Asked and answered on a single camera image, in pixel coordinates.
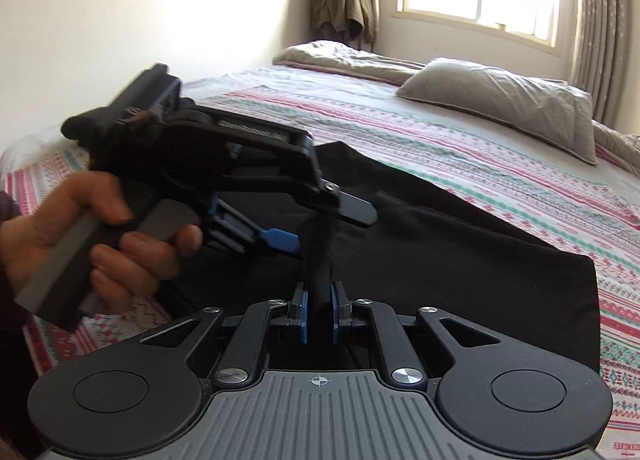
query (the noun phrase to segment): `mattress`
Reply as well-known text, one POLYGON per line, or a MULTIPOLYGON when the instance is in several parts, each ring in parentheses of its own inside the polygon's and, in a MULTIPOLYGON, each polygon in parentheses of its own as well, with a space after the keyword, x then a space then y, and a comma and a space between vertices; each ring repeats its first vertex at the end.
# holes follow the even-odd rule
MULTIPOLYGON (((317 143, 343 141, 559 249, 589 256, 596 266, 600 296, 600 373, 614 399, 599 452, 606 458, 636 455, 640 180, 605 161, 598 166, 582 163, 488 120, 403 100, 395 90, 390 84, 273 66, 193 82, 183 95, 204 106, 304 127, 317 143)), ((2 158, 0 187, 14 196, 23 212, 31 212, 86 161, 83 150, 55 135, 27 153, 17 144, 2 158)), ((36 317, 24 331, 42 373, 165 320, 153 301, 137 300, 123 316, 84 319, 72 335, 36 317)))

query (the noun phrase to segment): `finger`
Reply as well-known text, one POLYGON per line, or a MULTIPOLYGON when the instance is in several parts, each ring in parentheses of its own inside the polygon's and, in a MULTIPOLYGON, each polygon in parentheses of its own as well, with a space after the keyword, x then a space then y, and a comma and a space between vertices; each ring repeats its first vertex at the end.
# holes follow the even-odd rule
POLYGON ((94 246, 91 249, 91 260, 95 267, 135 296, 147 297, 158 289, 158 278, 112 247, 104 244, 94 246))
POLYGON ((90 278, 95 291, 106 305, 105 313, 122 314, 131 309, 133 296, 125 287, 111 280, 100 269, 92 270, 90 278))
POLYGON ((34 214, 35 227, 47 243, 53 244, 85 207, 93 208, 101 220, 111 225, 121 225, 133 217, 116 177, 101 171, 78 171, 40 205, 34 214))
POLYGON ((170 280, 178 274, 178 256, 175 249, 165 242, 131 232, 120 238, 120 249, 161 280, 170 280))
POLYGON ((175 248, 180 256, 191 256, 202 245, 202 231, 198 226, 187 225, 175 236, 175 248))

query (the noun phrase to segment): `hand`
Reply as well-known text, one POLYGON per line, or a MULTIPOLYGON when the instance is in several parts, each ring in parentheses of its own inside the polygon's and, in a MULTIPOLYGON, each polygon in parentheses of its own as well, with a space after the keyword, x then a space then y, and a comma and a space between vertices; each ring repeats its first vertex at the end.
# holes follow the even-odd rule
MULTIPOLYGON (((79 171, 53 190, 33 215, 0 225, 0 261, 16 293, 86 207, 110 225, 122 225, 132 218, 116 177, 79 171)), ((159 280, 178 273, 178 256, 192 255, 201 244, 200 229, 188 225, 176 235, 173 246, 133 231, 120 238, 120 250, 94 246, 91 284, 104 301, 105 312, 127 312, 134 296, 153 294, 159 280)))

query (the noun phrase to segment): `triangular cutout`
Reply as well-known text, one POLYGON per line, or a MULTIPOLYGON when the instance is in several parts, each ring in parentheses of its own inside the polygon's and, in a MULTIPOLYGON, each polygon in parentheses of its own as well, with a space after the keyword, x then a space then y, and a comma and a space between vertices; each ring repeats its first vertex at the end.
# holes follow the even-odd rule
POLYGON ((495 345, 500 342, 499 339, 469 326, 462 325, 462 323, 454 319, 441 319, 440 323, 447 329, 447 332, 451 334, 453 339, 465 348, 495 345))
POLYGON ((178 347, 185 339, 187 339, 187 336, 193 332, 199 323, 200 322, 197 319, 190 319, 184 323, 180 323, 180 325, 172 326, 163 332, 147 337, 140 341, 140 344, 160 346, 162 348, 178 347))

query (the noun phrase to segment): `round metal pivot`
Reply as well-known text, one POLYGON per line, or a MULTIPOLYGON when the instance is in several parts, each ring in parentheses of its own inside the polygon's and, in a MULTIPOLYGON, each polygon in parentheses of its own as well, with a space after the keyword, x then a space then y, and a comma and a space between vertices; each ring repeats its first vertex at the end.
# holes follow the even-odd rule
POLYGON ((415 368, 398 368, 391 374, 391 378, 401 384, 415 384, 422 380, 422 372, 415 368))
POLYGON ((242 368, 225 368, 216 374, 216 379, 219 380, 219 382, 224 382, 225 384, 238 384, 238 382, 245 382, 248 377, 249 374, 242 370, 242 368))

